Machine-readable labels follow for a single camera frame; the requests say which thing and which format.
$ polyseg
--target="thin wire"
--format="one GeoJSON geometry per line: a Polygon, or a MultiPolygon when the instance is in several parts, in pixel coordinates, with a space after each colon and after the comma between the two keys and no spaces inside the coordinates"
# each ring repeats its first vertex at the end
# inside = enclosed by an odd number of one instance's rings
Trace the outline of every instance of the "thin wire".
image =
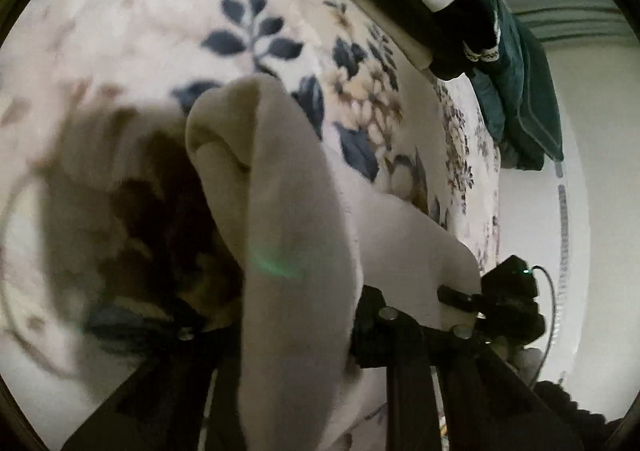
{"type": "Polygon", "coordinates": [[[533,271],[536,271],[536,270],[539,270],[545,273],[546,282],[549,284],[549,289],[551,291],[551,330],[549,332],[549,339],[546,342],[545,354],[542,356],[542,361],[540,361],[538,370],[536,370],[535,375],[533,376],[532,380],[529,383],[529,388],[532,388],[533,386],[535,386],[540,376],[540,372],[542,371],[542,367],[545,365],[546,359],[549,357],[549,352],[551,351],[551,345],[553,344],[554,336],[556,335],[556,311],[558,309],[558,305],[556,304],[556,287],[554,286],[554,282],[551,279],[551,276],[549,275],[548,272],[546,272],[546,269],[544,267],[540,267],[539,265],[534,265],[531,268],[531,272],[533,273],[533,271]]]}

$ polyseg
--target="metal screw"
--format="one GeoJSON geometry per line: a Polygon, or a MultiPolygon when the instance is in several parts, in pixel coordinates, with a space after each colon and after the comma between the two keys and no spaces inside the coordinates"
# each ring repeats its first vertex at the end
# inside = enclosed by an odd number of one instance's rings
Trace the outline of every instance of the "metal screw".
{"type": "Polygon", "coordinates": [[[383,306],[378,310],[378,316],[385,321],[395,321],[398,319],[398,310],[392,306],[383,306]]]}
{"type": "Polygon", "coordinates": [[[191,341],[194,337],[190,328],[183,327],[178,330],[178,339],[180,339],[180,341],[191,341]]]}
{"type": "Polygon", "coordinates": [[[471,336],[474,334],[474,330],[470,326],[455,325],[453,327],[453,333],[460,339],[471,339],[471,336]]]}

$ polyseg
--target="wall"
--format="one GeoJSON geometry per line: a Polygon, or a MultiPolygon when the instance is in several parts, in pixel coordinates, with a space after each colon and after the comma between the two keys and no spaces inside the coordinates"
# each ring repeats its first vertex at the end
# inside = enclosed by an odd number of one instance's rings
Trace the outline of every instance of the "wall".
{"type": "Polygon", "coordinates": [[[584,169],[591,227],[582,339],[564,383],[581,407],[622,417],[640,389],[640,48],[548,49],[584,169]]]}

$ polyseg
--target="white fabric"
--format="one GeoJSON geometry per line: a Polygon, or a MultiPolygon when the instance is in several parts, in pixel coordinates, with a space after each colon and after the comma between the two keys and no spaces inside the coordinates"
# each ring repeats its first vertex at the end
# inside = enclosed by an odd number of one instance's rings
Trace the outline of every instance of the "white fabric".
{"type": "Polygon", "coordinates": [[[347,364],[360,259],[389,304],[431,326],[440,326],[436,285],[473,288],[478,265],[418,209],[377,193],[322,147],[274,78],[203,94],[187,146],[245,269],[239,411],[248,447],[326,449],[385,397],[381,370],[347,364]]]}

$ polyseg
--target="floral blanket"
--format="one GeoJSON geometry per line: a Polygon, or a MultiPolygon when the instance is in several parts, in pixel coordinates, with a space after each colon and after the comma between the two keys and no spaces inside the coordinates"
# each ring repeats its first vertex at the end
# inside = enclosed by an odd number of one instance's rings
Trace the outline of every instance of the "floral blanket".
{"type": "MultiPolygon", "coordinates": [[[[426,78],[350,0],[33,0],[0,49],[0,71],[3,208],[50,162],[69,114],[132,107],[162,113],[166,124],[147,129],[180,128],[205,90],[261,72],[282,81],[318,139],[375,189],[453,233],[482,272],[496,264],[500,164],[470,82],[426,78]]],[[[87,142],[96,150],[98,141],[87,142]]],[[[94,189],[84,170],[76,184],[94,189]]],[[[27,195],[7,220],[0,313],[52,370],[80,379],[82,343],[61,322],[42,263],[45,195],[39,186],[27,195]]],[[[78,253],[99,234],[78,228],[69,273],[90,274],[95,262],[78,253]]],[[[66,302],[81,311],[79,295],[66,302]]]]}

